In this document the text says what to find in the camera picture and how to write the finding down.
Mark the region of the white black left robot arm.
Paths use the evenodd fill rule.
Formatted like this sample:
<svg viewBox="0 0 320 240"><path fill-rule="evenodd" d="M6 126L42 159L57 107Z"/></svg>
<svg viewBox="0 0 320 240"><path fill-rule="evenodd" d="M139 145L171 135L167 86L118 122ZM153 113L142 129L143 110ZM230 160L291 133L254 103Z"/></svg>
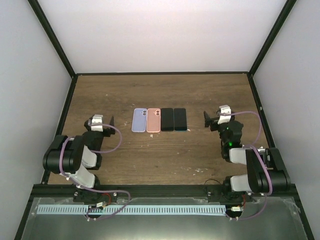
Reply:
<svg viewBox="0 0 320 240"><path fill-rule="evenodd" d="M86 132L81 135L54 137L42 160L43 168L72 181L77 188L85 189L89 201L97 202L102 196L99 178L91 170L99 170L102 164L104 138L116 133L115 119L104 125L103 116L95 114L84 123Z"/></svg>

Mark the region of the lilac phone case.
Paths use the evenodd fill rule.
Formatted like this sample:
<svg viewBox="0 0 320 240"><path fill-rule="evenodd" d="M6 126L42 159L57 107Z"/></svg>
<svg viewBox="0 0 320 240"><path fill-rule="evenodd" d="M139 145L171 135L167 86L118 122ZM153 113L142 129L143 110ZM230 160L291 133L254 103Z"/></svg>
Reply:
<svg viewBox="0 0 320 240"><path fill-rule="evenodd" d="M133 111L131 131L133 133L144 133L147 127L147 109L135 108Z"/></svg>

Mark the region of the black smartphone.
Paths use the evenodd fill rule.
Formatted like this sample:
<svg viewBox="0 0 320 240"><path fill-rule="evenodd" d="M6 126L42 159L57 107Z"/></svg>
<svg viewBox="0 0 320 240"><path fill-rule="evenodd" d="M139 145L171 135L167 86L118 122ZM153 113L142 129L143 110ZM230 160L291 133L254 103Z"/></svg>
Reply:
<svg viewBox="0 0 320 240"><path fill-rule="evenodd" d="M174 130L174 110L172 108L161 108L160 130L172 132Z"/></svg>

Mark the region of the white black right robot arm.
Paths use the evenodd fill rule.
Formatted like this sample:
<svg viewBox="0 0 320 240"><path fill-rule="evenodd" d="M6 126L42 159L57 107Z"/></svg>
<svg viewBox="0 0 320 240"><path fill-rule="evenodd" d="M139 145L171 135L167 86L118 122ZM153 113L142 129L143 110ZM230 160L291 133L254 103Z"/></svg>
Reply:
<svg viewBox="0 0 320 240"><path fill-rule="evenodd" d="M219 134L222 158L228 163L246 166L246 174L226 178L226 186L222 188L225 200L236 200L240 192L271 195L291 189L291 179L278 148L258 149L243 145L244 125L235 120L233 112L218 111L214 118L206 111L203 115L204 126Z"/></svg>

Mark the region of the black phone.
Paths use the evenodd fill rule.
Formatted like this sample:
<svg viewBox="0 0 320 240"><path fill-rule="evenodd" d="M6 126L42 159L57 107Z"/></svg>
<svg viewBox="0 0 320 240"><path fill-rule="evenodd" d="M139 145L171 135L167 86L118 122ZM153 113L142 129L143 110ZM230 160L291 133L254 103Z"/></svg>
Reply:
<svg viewBox="0 0 320 240"><path fill-rule="evenodd" d="M187 112L185 108L174 108L174 130L179 132L187 131Z"/></svg>

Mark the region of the pink phone case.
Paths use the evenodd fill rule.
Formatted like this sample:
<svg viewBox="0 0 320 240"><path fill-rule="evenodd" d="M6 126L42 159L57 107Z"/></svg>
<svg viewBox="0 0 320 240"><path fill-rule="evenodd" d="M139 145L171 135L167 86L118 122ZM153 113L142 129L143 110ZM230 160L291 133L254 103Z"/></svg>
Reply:
<svg viewBox="0 0 320 240"><path fill-rule="evenodd" d="M161 131L161 109L148 108L146 131L148 133L159 133Z"/></svg>

